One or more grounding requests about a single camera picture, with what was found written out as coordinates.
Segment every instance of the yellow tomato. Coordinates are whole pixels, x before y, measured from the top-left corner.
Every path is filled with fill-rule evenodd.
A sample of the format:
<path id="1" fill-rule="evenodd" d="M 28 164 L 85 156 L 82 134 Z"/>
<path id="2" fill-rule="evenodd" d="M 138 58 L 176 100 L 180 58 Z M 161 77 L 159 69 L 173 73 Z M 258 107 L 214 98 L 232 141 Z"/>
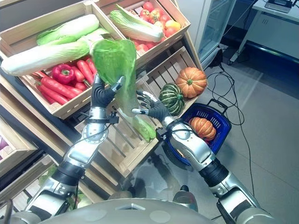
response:
<path id="1" fill-rule="evenodd" d="M 170 27 L 173 28 L 177 32 L 181 29 L 181 24 L 179 24 L 178 22 L 175 22 L 174 20 L 168 20 L 165 23 L 165 29 L 167 30 Z"/>

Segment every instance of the device on table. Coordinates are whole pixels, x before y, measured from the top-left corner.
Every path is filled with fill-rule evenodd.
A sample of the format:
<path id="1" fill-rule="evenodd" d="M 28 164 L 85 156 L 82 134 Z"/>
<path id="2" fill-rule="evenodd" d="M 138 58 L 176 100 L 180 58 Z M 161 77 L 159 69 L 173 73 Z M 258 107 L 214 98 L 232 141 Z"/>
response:
<path id="1" fill-rule="evenodd" d="M 268 0 L 268 2 L 265 5 L 265 8 L 273 9 L 276 11 L 280 11 L 283 13 L 289 13 L 292 6 L 292 1 L 286 1 L 286 0 Z"/>

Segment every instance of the green lettuce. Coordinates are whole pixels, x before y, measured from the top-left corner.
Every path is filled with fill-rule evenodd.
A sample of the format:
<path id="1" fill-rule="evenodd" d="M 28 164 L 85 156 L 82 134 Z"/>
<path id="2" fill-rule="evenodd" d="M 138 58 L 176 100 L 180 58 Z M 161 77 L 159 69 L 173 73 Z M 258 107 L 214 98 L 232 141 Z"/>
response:
<path id="1" fill-rule="evenodd" d="M 136 49 L 134 43 L 130 40 L 100 40 L 92 45 L 91 55 L 98 74 L 104 82 L 113 85 L 121 76 L 126 77 L 124 85 L 115 95 L 116 103 L 125 114 L 125 119 L 147 142 L 155 138 L 155 129 L 131 112 L 133 108 L 139 107 L 136 95 Z"/>

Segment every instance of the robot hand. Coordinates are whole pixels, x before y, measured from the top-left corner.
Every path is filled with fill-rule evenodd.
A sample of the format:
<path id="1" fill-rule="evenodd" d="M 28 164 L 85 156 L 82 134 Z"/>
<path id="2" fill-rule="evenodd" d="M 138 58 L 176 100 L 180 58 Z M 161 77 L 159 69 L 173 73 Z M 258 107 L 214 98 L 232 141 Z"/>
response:
<path id="1" fill-rule="evenodd" d="M 145 106 L 147 109 L 133 109 L 134 114 L 145 114 L 149 117 L 158 119 L 163 123 L 166 117 L 170 117 L 170 114 L 164 104 L 156 99 L 152 94 L 143 90 L 137 90 L 138 99 L 142 101 L 141 106 Z"/>

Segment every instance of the black rubber joint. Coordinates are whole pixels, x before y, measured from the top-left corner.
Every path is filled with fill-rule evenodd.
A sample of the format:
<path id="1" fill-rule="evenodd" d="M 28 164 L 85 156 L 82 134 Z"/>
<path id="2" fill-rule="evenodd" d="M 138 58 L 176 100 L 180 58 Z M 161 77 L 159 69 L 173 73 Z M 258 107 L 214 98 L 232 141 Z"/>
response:
<path id="1" fill-rule="evenodd" d="M 228 176 L 228 173 L 229 171 L 217 158 L 199 172 L 209 187 L 221 183 Z"/>
<path id="2" fill-rule="evenodd" d="M 92 88 L 92 106 L 98 106 L 106 108 L 115 96 L 115 92 L 112 89 L 105 89 L 104 82 L 94 83 Z"/>
<path id="3" fill-rule="evenodd" d="M 52 178 L 66 185 L 76 186 L 84 173 L 85 170 L 83 168 L 74 166 L 69 162 L 63 162 L 59 165 Z"/>

